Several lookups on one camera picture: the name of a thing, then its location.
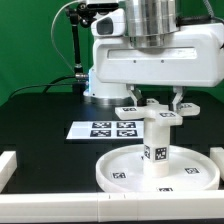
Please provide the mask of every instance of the green background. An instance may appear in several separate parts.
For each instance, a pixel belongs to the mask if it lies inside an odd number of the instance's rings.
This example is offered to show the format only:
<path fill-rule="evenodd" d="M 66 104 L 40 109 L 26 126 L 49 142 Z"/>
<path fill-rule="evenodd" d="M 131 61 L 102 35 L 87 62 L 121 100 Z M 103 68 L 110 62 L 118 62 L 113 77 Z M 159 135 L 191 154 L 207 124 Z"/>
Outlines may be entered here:
<path fill-rule="evenodd" d="M 179 0 L 184 16 L 206 14 L 202 0 Z M 0 104 L 15 89 L 47 84 L 52 80 L 72 75 L 51 44 L 50 30 L 57 11 L 68 0 L 0 0 Z M 216 16 L 224 17 L 224 1 L 210 0 Z M 92 36 L 80 29 L 82 62 L 85 72 L 92 65 Z M 63 14 L 55 29 L 58 48 L 73 65 L 71 26 Z M 197 88 L 209 91 L 224 102 L 224 85 L 216 88 Z M 53 91 L 65 91 L 55 87 Z"/>

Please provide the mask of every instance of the white robot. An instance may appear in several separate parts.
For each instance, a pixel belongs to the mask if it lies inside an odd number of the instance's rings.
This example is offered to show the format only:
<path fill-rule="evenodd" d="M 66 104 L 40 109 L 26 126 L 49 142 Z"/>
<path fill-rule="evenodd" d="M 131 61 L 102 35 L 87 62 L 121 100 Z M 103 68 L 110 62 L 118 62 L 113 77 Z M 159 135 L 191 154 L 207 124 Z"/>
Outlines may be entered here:
<path fill-rule="evenodd" d="M 87 7 L 117 3 L 89 0 Z M 218 189 L 217 166 L 197 152 L 170 146 L 170 126 L 200 113 L 197 105 L 181 103 L 184 87 L 214 87 L 223 80 L 224 27 L 214 21 L 177 24 L 174 0 L 126 0 L 124 9 L 112 10 L 91 26 L 94 66 L 85 95 L 99 100 L 131 96 L 135 106 L 116 108 L 116 114 L 122 120 L 144 118 L 143 145 L 116 149 L 98 161 L 97 182 L 106 192 Z M 136 84 L 173 86 L 173 108 L 155 99 L 142 105 Z"/>

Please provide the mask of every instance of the white block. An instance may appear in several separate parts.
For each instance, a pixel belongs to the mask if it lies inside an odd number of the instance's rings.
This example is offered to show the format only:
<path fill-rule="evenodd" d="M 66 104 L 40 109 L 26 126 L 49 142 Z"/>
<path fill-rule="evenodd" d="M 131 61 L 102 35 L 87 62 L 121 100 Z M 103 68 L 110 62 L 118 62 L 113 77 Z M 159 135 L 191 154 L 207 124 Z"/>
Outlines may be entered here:
<path fill-rule="evenodd" d="M 0 156 L 0 192 L 17 168 L 16 152 L 3 152 Z"/>
<path fill-rule="evenodd" d="M 97 222 L 97 194 L 0 195 L 0 223 Z"/>
<path fill-rule="evenodd" d="M 138 195 L 138 220 L 224 218 L 224 191 L 155 192 Z"/>
<path fill-rule="evenodd" d="M 137 221 L 136 194 L 99 194 L 98 221 Z"/>

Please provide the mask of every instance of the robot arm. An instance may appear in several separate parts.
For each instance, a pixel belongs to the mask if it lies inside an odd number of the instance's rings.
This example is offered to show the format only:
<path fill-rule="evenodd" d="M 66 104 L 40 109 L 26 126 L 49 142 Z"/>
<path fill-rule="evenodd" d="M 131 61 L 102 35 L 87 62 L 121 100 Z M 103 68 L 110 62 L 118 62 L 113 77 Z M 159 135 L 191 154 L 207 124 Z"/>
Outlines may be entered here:
<path fill-rule="evenodd" d="M 125 10 L 117 9 L 95 21 L 97 78 L 129 86 L 174 86 L 174 111 L 178 111 L 184 86 L 220 83 L 224 78 L 223 24 L 178 27 L 176 18 L 173 0 L 127 0 Z"/>

